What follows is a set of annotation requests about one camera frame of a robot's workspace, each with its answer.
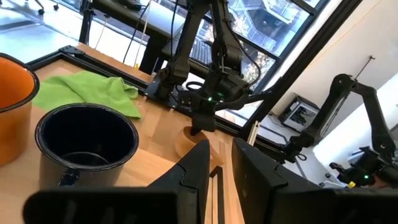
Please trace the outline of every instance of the wooden table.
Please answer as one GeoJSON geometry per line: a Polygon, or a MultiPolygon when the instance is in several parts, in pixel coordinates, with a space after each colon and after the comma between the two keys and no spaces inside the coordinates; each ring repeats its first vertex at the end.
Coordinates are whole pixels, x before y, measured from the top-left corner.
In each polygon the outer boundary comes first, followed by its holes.
{"type": "MultiPolygon", "coordinates": [[[[78,45],[78,48],[88,55],[146,82],[152,80],[151,76],[101,54],[86,45],[78,45]]],[[[54,75],[71,75],[79,71],[81,71],[81,68],[59,60],[36,71],[36,74],[40,80],[44,80],[54,75]]],[[[134,102],[142,114],[141,120],[133,120],[139,132],[139,149],[124,166],[117,186],[147,186],[169,170],[179,160],[174,150],[175,138],[184,126],[190,124],[189,117],[170,111],[146,100],[144,97],[139,96],[134,102]]],[[[29,147],[17,160],[0,167],[0,217],[4,220],[4,223],[22,223],[22,206],[26,198],[38,190],[40,151],[34,140],[34,129],[44,114],[45,111],[33,106],[29,147]]],[[[219,131],[205,134],[213,149],[217,150],[225,161],[222,165],[225,223],[244,223],[232,173],[232,137],[219,131]]],[[[211,204],[214,203],[210,192],[206,208],[206,211],[209,211],[206,212],[207,223],[211,223],[209,214],[211,214],[211,204]]]]}

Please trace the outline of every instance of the white wall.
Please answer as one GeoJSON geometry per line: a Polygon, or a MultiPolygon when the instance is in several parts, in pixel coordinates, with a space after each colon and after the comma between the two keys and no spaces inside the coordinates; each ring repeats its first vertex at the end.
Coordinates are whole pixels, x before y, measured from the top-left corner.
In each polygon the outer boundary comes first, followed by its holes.
{"type": "MultiPolygon", "coordinates": [[[[394,75],[378,91],[377,97],[387,127],[398,124],[398,74],[394,75]]],[[[331,162],[348,167],[348,155],[359,147],[369,146],[371,130],[369,119],[362,104],[336,127],[324,140],[314,147],[317,159],[327,168],[331,162]]]]}
{"type": "MultiPolygon", "coordinates": [[[[363,0],[272,112],[279,114],[290,103],[294,93],[321,106],[328,95],[332,79],[339,73],[357,75],[370,55],[376,59],[366,67],[358,80],[380,88],[398,71],[397,12],[397,0],[363,0]]],[[[329,132],[361,103],[359,96],[351,94],[329,132]]]]}

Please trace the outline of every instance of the black metal frame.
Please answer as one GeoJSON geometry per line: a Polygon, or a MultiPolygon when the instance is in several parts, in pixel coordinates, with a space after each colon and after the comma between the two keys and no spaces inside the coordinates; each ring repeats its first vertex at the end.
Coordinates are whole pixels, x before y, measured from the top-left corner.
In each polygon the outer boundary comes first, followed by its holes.
{"type": "MultiPolygon", "coordinates": [[[[307,65],[313,60],[313,58],[315,58],[317,53],[321,51],[323,46],[330,40],[338,28],[345,20],[347,20],[348,16],[356,9],[360,2],[362,2],[362,0],[343,0],[340,3],[319,32],[304,48],[297,60],[287,70],[287,73],[282,77],[282,80],[275,84],[272,91],[262,93],[261,97],[258,96],[258,98],[256,98],[256,100],[264,101],[242,128],[237,124],[216,116],[217,129],[234,137],[247,139],[252,125],[256,121],[262,121],[265,118],[283,94],[304,71],[307,65]]],[[[28,63],[28,66],[33,70],[38,70],[57,60],[65,60],[66,62],[81,67],[82,69],[95,72],[105,77],[122,77],[126,83],[137,87],[140,95],[145,95],[145,90],[148,87],[148,83],[120,71],[100,60],[90,57],[81,50],[71,46],[63,47],[52,54],[31,61],[28,63]]],[[[177,107],[176,110],[190,116],[190,111],[187,109],[177,107]]],[[[284,155],[281,153],[282,146],[280,144],[276,144],[262,136],[257,136],[254,145],[272,158],[282,163],[284,162],[284,155]]]]}

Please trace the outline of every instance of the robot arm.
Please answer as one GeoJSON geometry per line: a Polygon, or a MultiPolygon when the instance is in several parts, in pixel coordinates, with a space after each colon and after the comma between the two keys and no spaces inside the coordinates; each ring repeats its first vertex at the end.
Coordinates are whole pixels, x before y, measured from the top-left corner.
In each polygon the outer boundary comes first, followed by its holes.
{"type": "Polygon", "coordinates": [[[331,84],[330,94],[319,110],[313,123],[306,128],[300,136],[291,137],[282,151],[286,160],[294,162],[294,158],[300,153],[303,147],[310,147],[319,140],[320,130],[326,123],[329,116],[336,108],[339,101],[350,92],[362,96],[366,112],[368,114],[372,133],[372,148],[363,147],[360,150],[364,154],[351,164],[349,169],[332,162],[330,167],[339,172],[338,179],[350,186],[365,186],[374,183],[373,175],[382,170],[385,166],[391,166],[394,159],[396,145],[387,128],[384,120],[377,92],[374,88],[358,83],[345,74],[337,75],[331,84]]]}
{"type": "Polygon", "coordinates": [[[361,95],[363,98],[371,124],[373,149],[379,153],[386,162],[391,162],[396,147],[386,122],[384,121],[376,90],[370,86],[360,84],[356,80],[352,80],[350,76],[345,74],[337,75],[333,79],[329,96],[312,124],[302,131],[300,136],[291,137],[290,141],[283,148],[288,161],[294,159],[303,147],[310,147],[319,140],[321,128],[334,112],[340,100],[351,91],[361,95]]]}
{"type": "Polygon", "coordinates": [[[249,84],[241,74],[242,50],[234,36],[226,0],[212,0],[211,14],[215,26],[215,41],[211,46],[212,63],[204,84],[187,83],[188,91],[179,91],[179,103],[189,106],[192,111],[192,131],[216,129],[216,107],[238,110],[249,95],[249,84]],[[192,90],[190,85],[199,85],[192,90]]]}

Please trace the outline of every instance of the green cloth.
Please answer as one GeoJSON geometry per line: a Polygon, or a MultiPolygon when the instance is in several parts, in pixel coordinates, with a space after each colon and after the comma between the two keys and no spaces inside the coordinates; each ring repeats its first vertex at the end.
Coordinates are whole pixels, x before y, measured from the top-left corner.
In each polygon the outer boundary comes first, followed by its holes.
{"type": "Polygon", "coordinates": [[[52,110],[70,103],[97,103],[128,117],[141,118],[137,106],[131,101],[137,97],[137,88],[125,84],[122,78],[106,78],[82,71],[40,82],[40,90],[33,104],[52,110]]]}

